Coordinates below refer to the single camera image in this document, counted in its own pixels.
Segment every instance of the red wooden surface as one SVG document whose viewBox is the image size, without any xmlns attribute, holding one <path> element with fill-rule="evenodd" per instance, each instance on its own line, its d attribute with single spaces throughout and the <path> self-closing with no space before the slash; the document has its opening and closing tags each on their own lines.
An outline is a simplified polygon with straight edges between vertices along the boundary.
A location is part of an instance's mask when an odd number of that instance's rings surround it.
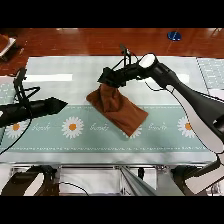
<svg viewBox="0 0 224 224">
<path fill-rule="evenodd" d="M 170 41 L 169 31 L 182 40 Z M 16 35 L 18 50 L 8 62 L 0 62 L 0 75 L 25 66 L 30 56 L 120 55 L 123 43 L 137 55 L 154 52 L 165 56 L 224 58 L 224 29 L 215 28 L 15 28 L 0 29 Z"/>
</svg>

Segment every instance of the brown towel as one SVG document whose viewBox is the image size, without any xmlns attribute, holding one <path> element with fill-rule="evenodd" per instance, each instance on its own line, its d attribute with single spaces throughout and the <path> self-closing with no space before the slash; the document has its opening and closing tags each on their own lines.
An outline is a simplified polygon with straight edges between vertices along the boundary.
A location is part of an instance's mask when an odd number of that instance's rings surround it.
<svg viewBox="0 0 224 224">
<path fill-rule="evenodd" d="M 117 88 L 101 84 L 86 99 L 129 137 L 146 119 L 148 113 L 123 96 Z"/>
<path fill-rule="evenodd" d="M 9 42 L 9 38 L 0 34 L 0 52 L 2 52 Z"/>
</svg>

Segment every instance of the daisy yellow center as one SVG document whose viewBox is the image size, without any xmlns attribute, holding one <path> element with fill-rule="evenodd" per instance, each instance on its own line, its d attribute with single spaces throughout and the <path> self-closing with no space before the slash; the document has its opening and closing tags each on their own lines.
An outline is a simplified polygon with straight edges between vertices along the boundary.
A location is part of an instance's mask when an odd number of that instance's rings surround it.
<svg viewBox="0 0 224 224">
<path fill-rule="evenodd" d="M 70 125 L 69 125 L 69 129 L 70 129 L 71 131 L 74 131 L 74 130 L 76 129 L 76 124 L 70 124 Z"/>
<path fill-rule="evenodd" d="M 186 128 L 187 130 L 190 131 L 190 130 L 191 130 L 191 125 L 190 125 L 190 123 L 186 123 L 186 124 L 185 124 L 185 128 Z"/>
<path fill-rule="evenodd" d="M 12 128 L 13 128 L 13 131 L 19 130 L 19 124 L 18 123 L 14 124 Z"/>
</svg>

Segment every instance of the robotic arm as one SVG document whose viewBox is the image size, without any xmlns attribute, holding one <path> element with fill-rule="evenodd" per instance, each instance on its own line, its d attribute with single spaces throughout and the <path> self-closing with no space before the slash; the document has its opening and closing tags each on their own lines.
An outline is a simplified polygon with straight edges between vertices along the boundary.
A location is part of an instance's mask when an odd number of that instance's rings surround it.
<svg viewBox="0 0 224 224">
<path fill-rule="evenodd" d="M 127 50 L 123 50 L 123 53 L 125 57 L 130 58 Z M 181 171 L 182 186 L 175 179 L 175 174 L 180 171 L 174 171 L 174 181 L 184 193 L 187 191 L 198 194 L 224 178 L 224 103 L 219 98 L 197 92 L 183 84 L 176 73 L 160 63 L 153 53 L 146 54 L 136 63 L 129 63 L 116 71 L 108 67 L 104 68 L 98 82 L 119 88 L 125 86 L 129 80 L 149 77 L 178 100 L 188 117 L 192 130 L 199 140 L 217 156 L 215 162 L 200 170 Z"/>
</svg>

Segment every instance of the flower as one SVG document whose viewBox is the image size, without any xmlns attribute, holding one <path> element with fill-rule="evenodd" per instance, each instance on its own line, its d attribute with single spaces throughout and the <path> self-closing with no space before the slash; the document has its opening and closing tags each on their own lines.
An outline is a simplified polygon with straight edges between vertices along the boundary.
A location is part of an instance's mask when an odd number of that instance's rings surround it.
<svg viewBox="0 0 224 224">
<path fill-rule="evenodd" d="M 186 116 L 179 119 L 177 127 L 179 127 L 178 130 L 182 131 L 182 135 L 185 135 L 185 137 L 189 138 L 195 137 L 195 133 L 193 132 Z"/>
<path fill-rule="evenodd" d="M 63 122 L 62 131 L 64 132 L 63 135 L 66 135 L 66 138 L 76 138 L 77 136 L 82 134 L 83 130 L 83 121 L 80 120 L 78 117 L 69 117 Z"/>
<path fill-rule="evenodd" d="M 130 139 L 139 136 L 139 135 L 141 134 L 141 130 L 142 130 L 142 125 L 140 125 L 140 126 L 134 131 L 134 133 L 130 136 Z M 123 132 L 123 135 L 125 135 L 126 138 L 129 138 L 129 136 L 128 136 L 125 132 Z"/>
<path fill-rule="evenodd" d="M 17 138 L 24 132 L 26 127 L 27 123 L 25 121 L 21 121 L 16 124 L 7 126 L 5 132 L 8 138 Z"/>
</svg>

